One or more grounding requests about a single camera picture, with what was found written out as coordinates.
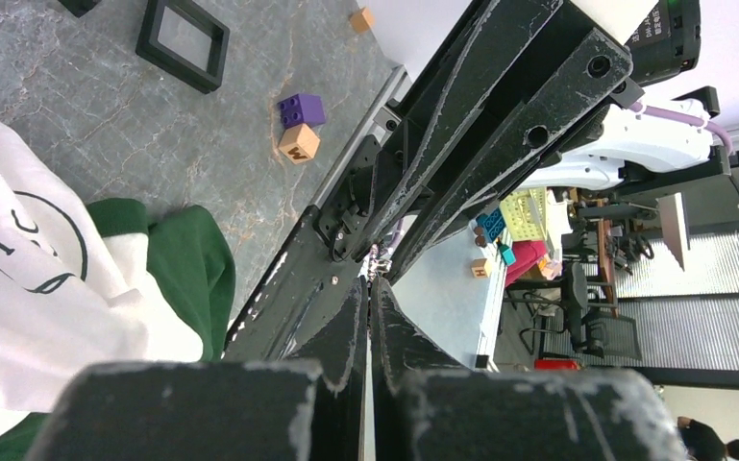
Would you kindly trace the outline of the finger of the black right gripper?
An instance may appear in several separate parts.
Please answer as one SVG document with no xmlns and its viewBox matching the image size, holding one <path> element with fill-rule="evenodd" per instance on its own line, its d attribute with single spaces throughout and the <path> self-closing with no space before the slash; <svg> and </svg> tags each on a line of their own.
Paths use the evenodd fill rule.
<svg viewBox="0 0 739 461">
<path fill-rule="evenodd" d="M 486 206 L 515 189 L 605 105 L 632 70 L 628 49 L 591 30 L 526 103 L 491 132 L 468 133 L 468 163 L 424 205 L 393 256 L 387 279 L 398 281 L 471 205 Z"/>
<path fill-rule="evenodd" d="M 549 24 L 560 1 L 473 1 L 395 106 L 397 129 L 375 157 L 366 221 L 348 241 L 359 259 L 401 217 L 479 118 L 483 103 Z"/>
</svg>

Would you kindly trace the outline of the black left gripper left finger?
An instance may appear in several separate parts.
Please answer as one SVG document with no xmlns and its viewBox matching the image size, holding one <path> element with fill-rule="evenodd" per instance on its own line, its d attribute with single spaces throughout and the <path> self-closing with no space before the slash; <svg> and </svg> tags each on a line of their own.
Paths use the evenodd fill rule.
<svg viewBox="0 0 739 461">
<path fill-rule="evenodd" d="M 311 460 L 361 456 L 368 298 L 366 279 L 355 279 L 336 315 L 289 356 L 315 360 L 322 368 L 311 421 Z"/>
</svg>

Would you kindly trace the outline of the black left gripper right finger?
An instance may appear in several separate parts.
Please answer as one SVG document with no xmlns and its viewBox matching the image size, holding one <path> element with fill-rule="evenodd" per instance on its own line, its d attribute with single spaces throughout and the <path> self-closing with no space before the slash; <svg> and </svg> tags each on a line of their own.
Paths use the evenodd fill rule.
<svg viewBox="0 0 739 461">
<path fill-rule="evenodd" d="M 384 278 L 372 283 L 370 336 L 377 458 L 446 459 L 456 443 L 447 393 L 469 371 L 414 325 Z"/>
</svg>

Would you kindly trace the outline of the silver rhinestone brooch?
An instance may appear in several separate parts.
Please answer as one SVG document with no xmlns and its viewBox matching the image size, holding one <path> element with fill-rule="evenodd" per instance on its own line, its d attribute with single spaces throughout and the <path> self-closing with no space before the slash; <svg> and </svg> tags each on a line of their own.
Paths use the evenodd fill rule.
<svg viewBox="0 0 739 461">
<path fill-rule="evenodd" d="M 381 245 L 373 245 L 368 254 L 367 277 L 374 280 L 378 275 L 387 274 L 390 266 L 391 260 L 387 257 L 385 249 Z"/>
</svg>

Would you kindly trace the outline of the white and green t-shirt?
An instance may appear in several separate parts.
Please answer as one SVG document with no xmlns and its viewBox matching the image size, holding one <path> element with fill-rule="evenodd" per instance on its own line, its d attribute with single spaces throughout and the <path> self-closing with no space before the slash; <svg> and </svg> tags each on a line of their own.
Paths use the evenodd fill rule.
<svg viewBox="0 0 739 461">
<path fill-rule="evenodd" d="M 234 291 L 205 208 L 85 204 L 0 122 L 0 460 L 24 457 L 88 366 L 219 359 Z"/>
</svg>

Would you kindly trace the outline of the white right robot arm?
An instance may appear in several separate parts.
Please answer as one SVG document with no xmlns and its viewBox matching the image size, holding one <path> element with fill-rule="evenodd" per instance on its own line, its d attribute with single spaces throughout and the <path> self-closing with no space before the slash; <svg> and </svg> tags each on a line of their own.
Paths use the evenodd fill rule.
<svg viewBox="0 0 739 461">
<path fill-rule="evenodd" d="M 400 278 L 452 226 L 537 187 L 629 191 L 706 162 L 701 95 L 643 87 L 691 69 L 696 1 L 474 1 L 393 112 L 368 205 L 333 257 L 359 259 L 407 214 Z"/>
</svg>

